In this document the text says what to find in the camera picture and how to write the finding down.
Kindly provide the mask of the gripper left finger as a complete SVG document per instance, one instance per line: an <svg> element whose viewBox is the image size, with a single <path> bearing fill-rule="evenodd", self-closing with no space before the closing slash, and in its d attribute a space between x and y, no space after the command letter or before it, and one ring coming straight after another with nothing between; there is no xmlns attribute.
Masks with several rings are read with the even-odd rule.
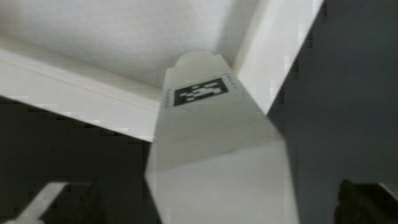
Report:
<svg viewBox="0 0 398 224"><path fill-rule="evenodd" d="M50 182L8 224L102 224L96 183Z"/></svg>

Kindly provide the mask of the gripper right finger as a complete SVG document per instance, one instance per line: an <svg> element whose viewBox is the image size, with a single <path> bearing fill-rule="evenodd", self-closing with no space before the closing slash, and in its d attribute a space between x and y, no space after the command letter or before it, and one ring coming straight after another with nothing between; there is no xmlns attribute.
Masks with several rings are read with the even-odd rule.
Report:
<svg viewBox="0 0 398 224"><path fill-rule="evenodd" d="M334 224L398 224L398 186L342 181Z"/></svg>

